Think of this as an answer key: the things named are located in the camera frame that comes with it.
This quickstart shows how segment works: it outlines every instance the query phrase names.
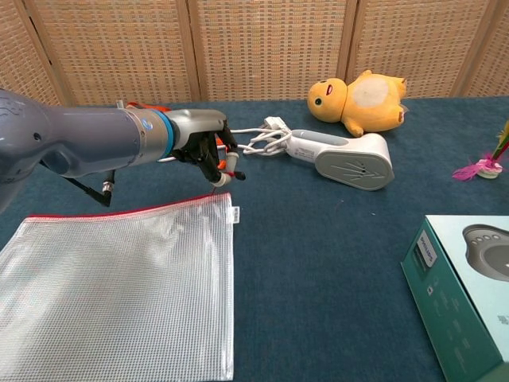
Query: wicker screen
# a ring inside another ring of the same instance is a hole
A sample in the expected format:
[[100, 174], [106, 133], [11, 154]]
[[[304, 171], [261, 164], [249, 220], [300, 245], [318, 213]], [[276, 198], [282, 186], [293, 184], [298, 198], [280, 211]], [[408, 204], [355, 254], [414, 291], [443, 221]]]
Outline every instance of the wicker screen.
[[346, 0], [189, 0], [202, 95], [302, 99], [336, 75]]
[[[31, 0], [77, 104], [192, 99], [180, 0]], [[192, 46], [187, 46], [192, 56]]]
[[489, 0], [361, 0], [348, 80], [408, 79], [409, 97], [449, 96]]
[[484, 47], [466, 95], [509, 96], [509, 6]]
[[0, 0], [0, 88], [57, 105], [60, 100], [37, 51], [37, 36], [29, 30], [28, 16], [20, 13], [17, 0]]

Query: blue ring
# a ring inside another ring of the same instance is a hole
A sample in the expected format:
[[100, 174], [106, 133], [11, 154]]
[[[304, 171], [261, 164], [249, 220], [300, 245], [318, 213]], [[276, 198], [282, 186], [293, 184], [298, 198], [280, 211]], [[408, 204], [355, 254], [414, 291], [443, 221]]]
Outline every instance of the blue ring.
[[175, 144], [174, 142], [175, 136], [173, 135], [172, 123], [169, 121], [168, 117], [161, 113], [159, 110], [153, 110], [153, 112], [161, 117], [161, 119], [165, 123], [166, 130], [168, 131], [168, 143], [166, 144], [166, 151], [164, 155], [161, 157], [161, 159], [167, 158], [169, 153], [171, 153], [172, 151], [173, 145]]

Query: clear mesh bag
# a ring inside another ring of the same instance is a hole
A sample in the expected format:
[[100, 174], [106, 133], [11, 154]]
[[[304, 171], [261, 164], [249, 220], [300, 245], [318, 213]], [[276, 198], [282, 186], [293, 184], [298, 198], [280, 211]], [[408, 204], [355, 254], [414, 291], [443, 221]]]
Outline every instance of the clear mesh bag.
[[229, 194], [29, 217], [0, 252], [0, 380], [232, 378]]

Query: white handheld device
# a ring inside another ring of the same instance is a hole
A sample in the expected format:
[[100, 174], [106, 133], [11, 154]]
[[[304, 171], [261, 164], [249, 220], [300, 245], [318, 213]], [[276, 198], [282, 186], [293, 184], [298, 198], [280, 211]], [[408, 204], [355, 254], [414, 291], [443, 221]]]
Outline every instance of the white handheld device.
[[295, 130], [286, 141], [286, 152], [314, 163], [329, 179], [373, 191], [394, 179], [389, 150], [379, 134], [342, 138], [316, 131]]
[[[260, 133], [249, 145], [239, 144], [244, 154], [272, 156], [286, 152], [294, 158], [314, 163], [324, 177], [357, 189], [381, 189], [394, 179], [387, 142], [380, 134], [341, 138], [315, 131], [291, 131], [279, 117], [265, 118], [259, 128], [231, 132]], [[258, 142], [267, 144], [255, 148]]]

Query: beige room divider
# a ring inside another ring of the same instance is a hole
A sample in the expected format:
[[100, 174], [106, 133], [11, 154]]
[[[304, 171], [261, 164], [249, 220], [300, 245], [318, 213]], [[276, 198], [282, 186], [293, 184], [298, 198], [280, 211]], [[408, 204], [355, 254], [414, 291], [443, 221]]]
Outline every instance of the beige room divider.
[[25, 3], [72, 103], [200, 98], [185, 1]]
[[22, 2], [0, 0], [0, 88], [38, 101], [65, 102]]
[[509, 1], [487, 22], [487, 32], [465, 77], [462, 96], [509, 96]]
[[0, 87], [47, 103], [304, 99], [371, 69], [509, 96], [509, 0], [0, 0]]
[[491, 0], [359, 0], [347, 80], [408, 79], [409, 97], [448, 97]]
[[300, 99], [348, 51], [346, 0], [189, 0], [189, 10], [205, 99]]

